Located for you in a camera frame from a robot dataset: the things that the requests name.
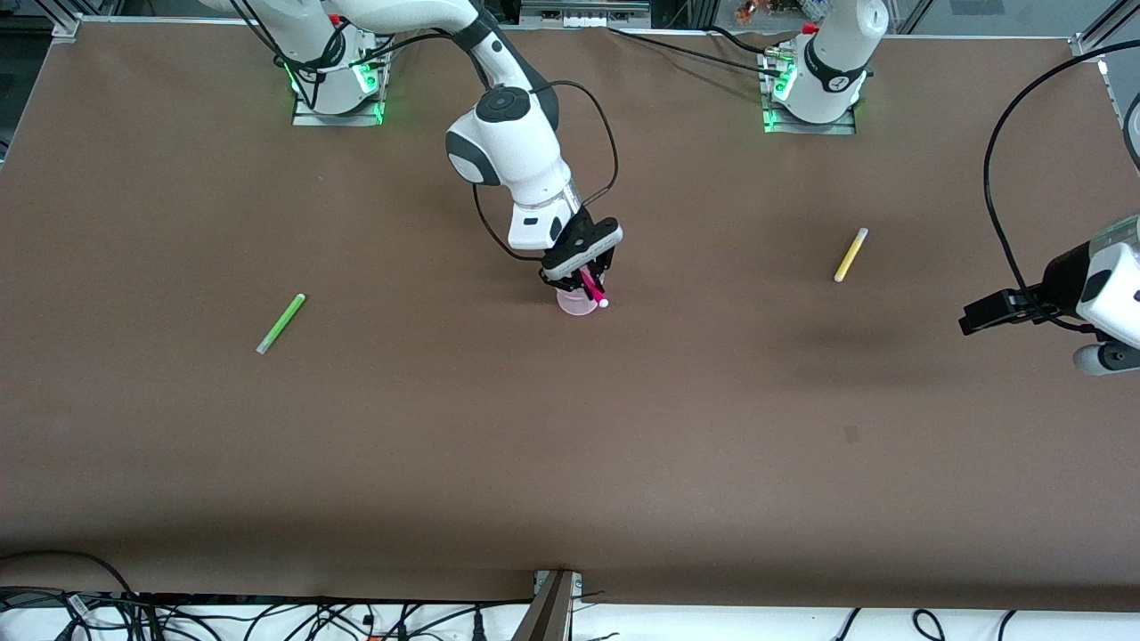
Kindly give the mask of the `yellow marker pen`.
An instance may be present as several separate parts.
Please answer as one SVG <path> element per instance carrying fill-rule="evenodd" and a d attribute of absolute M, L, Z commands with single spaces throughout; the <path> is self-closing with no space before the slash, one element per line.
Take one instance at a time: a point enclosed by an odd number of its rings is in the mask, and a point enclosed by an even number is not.
<path fill-rule="evenodd" d="M 832 276 L 834 283 L 842 283 L 846 279 L 852 263 L 854 263 L 856 255 L 860 255 L 860 249 L 866 243 L 868 235 L 870 235 L 870 232 L 866 227 L 862 227 L 858 232 L 855 232 L 855 236 L 850 240 L 850 246 L 844 252 L 842 260 L 840 260 L 837 269 L 834 269 L 834 276 Z"/>

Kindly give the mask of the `grey metal box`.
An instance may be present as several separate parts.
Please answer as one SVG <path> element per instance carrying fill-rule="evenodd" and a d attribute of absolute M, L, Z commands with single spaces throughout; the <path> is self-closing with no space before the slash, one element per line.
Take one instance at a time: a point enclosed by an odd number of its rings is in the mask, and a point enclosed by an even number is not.
<path fill-rule="evenodd" d="M 652 29 L 650 0 L 518 0 L 526 29 Z"/>

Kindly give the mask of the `green marker pen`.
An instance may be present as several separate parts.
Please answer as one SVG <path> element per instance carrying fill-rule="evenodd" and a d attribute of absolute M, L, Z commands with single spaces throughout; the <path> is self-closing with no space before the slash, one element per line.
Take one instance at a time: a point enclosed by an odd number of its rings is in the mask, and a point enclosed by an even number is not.
<path fill-rule="evenodd" d="M 298 315 L 298 310 L 306 305 L 306 299 L 308 299 L 306 293 L 298 293 L 298 295 L 290 300 L 290 305 L 286 305 L 285 309 L 282 310 L 280 316 L 277 317 L 277 320 L 272 322 L 272 326 L 268 328 L 264 336 L 262 336 L 259 344 L 256 344 L 256 354 L 266 354 L 272 349 L 272 344 L 276 344 L 280 333 L 284 332 L 285 328 L 288 328 L 290 320 L 293 320 L 293 318 Z"/>

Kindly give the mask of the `brown support beam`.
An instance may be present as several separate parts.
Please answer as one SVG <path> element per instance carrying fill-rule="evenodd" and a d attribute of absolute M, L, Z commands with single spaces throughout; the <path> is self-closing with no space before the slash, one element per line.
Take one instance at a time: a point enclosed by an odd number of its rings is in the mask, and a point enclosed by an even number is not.
<path fill-rule="evenodd" d="M 534 597 L 510 641 L 567 641 L 575 607 L 570 597 L 572 587 L 569 571 L 557 569 L 553 579 L 546 581 L 542 593 Z"/>

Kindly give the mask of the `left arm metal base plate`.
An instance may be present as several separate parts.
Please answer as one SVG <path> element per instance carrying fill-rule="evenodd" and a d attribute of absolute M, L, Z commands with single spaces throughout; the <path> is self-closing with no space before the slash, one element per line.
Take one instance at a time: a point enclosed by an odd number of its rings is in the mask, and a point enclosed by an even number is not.
<path fill-rule="evenodd" d="M 766 133 L 856 133 L 855 109 L 860 102 L 860 82 L 830 94 L 819 78 L 799 68 L 790 52 L 757 54 L 759 66 L 775 70 L 777 76 L 762 76 L 762 122 Z"/>

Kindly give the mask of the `aluminium frame profile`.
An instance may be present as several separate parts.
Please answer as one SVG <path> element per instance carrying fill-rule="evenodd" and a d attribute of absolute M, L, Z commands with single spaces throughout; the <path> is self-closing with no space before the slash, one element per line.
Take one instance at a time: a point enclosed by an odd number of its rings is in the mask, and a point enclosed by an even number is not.
<path fill-rule="evenodd" d="M 1101 74 L 1119 113 L 1125 149 L 1140 172 L 1140 0 L 1112 0 L 1072 41 L 1074 52 L 1104 50 Z"/>

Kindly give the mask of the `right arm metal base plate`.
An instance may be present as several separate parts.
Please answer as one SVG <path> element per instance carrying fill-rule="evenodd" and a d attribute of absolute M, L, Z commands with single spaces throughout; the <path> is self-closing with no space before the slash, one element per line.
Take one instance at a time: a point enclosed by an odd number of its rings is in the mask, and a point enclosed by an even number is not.
<path fill-rule="evenodd" d="M 370 64 L 290 72 L 292 125 L 378 125 L 386 113 L 388 68 Z"/>

